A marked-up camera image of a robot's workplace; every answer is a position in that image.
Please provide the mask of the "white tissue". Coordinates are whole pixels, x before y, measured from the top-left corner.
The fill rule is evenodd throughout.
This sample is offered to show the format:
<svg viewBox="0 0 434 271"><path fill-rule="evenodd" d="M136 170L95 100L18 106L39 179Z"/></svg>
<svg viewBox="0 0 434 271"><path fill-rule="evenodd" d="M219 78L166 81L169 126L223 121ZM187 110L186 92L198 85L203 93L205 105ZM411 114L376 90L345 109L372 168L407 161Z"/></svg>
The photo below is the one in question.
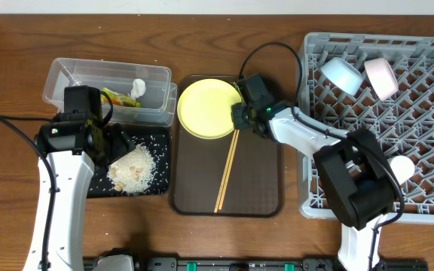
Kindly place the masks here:
<svg viewBox="0 0 434 271"><path fill-rule="evenodd" d="M130 91L130 97L132 99L138 99L139 97L145 94L145 91L146 91L146 84L144 80L137 78L133 81L133 88Z"/></svg>

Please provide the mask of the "green orange snack wrapper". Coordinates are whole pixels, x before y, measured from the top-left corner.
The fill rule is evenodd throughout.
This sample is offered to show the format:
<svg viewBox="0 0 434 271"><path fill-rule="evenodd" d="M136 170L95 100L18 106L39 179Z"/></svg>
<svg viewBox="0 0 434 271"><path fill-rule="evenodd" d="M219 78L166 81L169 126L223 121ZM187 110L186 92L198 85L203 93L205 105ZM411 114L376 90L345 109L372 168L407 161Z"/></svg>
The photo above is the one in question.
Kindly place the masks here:
<svg viewBox="0 0 434 271"><path fill-rule="evenodd" d="M125 96L120 93L116 93L106 87L102 88L101 99L103 102L112 103L113 105L129 107L129 108L140 108L141 104L135 99L129 96Z"/></svg>

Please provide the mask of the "small white green cup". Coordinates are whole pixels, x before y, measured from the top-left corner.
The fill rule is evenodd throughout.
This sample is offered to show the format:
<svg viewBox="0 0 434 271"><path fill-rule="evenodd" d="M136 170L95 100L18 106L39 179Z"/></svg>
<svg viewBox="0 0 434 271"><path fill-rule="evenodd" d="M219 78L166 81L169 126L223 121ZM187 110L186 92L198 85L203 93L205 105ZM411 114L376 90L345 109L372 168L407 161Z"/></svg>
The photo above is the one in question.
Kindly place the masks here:
<svg viewBox="0 0 434 271"><path fill-rule="evenodd" d="M399 185L403 185L414 175L414 163L410 158L406 156L396 156L389 158L387 161Z"/></svg>

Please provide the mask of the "yellow plate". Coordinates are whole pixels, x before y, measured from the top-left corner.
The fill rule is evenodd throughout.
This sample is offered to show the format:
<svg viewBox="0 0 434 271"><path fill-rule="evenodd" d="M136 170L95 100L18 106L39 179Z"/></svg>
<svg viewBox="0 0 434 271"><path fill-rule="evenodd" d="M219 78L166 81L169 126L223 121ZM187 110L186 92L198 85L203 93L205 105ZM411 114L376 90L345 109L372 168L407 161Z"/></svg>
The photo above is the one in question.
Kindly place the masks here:
<svg viewBox="0 0 434 271"><path fill-rule="evenodd" d="M181 94L177 112L183 127L201 139L219 139L234 131L231 106L241 103L237 90L219 79L190 84Z"/></svg>

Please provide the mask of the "light blue bowl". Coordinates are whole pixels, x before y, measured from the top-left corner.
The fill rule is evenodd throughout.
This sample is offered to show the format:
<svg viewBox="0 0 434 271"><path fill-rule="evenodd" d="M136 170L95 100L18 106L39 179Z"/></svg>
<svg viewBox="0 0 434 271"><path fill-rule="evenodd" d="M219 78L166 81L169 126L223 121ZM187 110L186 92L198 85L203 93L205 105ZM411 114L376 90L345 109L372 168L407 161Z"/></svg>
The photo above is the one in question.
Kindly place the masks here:
<svg viewBox="0 0 434 271"><path fill-rule="evenodd" d="M355 96L364 78L361 73L342 58L335 57L321 68L321 72L336 87L345 93Z"/></svg>

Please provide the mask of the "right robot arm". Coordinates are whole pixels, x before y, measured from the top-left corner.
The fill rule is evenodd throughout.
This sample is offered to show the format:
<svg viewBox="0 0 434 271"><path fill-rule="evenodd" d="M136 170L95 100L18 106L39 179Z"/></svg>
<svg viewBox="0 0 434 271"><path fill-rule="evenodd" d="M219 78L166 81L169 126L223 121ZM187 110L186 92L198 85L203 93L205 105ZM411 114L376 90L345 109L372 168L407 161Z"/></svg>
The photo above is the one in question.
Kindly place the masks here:
<svg viewBox="0 0 434 271"><path fill-rule="evenodd" d="M347 270L373 270L381 228L401 218L388 213L403 203L400 181L373 132L339 130L280 101L266 80L239 76L242 99L232 105L235 129L252 129L264 139L288 145L314 161L327 203L344 233L338 259Z"/></svg>

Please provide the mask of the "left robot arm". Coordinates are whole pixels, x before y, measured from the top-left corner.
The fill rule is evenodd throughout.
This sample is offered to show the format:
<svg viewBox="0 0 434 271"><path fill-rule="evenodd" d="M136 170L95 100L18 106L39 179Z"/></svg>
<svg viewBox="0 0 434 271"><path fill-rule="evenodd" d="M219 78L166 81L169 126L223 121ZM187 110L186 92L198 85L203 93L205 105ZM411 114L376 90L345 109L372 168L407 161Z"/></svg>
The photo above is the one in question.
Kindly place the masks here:
<svg viewBox="0 0 434 271"><path fill-rule="evenodd" d="M41 126L36 146L39 196L26 270L83 270L84 212L90 181L135 150L121 125L103 114L103 92L64 89L63 112Z"/></svg>

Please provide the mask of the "pile of rice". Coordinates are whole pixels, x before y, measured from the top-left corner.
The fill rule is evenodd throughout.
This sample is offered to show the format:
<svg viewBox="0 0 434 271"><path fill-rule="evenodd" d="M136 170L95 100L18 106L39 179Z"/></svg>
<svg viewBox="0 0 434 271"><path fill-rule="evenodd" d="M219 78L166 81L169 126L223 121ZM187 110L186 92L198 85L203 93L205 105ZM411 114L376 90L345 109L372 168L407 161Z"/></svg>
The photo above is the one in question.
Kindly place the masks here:
<svg viewBox="0 0 434 271"><path fill-rule="evenodd" d="M133 151L110 165L107 177L116 191L140 194L150 187L155 169L156 162L150 150L139 144Z"/></svg>

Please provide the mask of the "white bowl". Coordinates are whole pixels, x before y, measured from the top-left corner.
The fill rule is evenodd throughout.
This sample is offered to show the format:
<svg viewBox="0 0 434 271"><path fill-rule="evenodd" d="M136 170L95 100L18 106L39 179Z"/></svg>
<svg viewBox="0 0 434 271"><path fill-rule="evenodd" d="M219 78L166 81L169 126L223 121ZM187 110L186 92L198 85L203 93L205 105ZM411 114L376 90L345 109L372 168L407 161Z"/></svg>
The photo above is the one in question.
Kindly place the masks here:
<svg viewBox="0 0 434 271"><path fill-rule="evenodd" d="M399 90L399 85L390 64L384 58L364 62L368 79L377 94L384 101Z"/></svg>

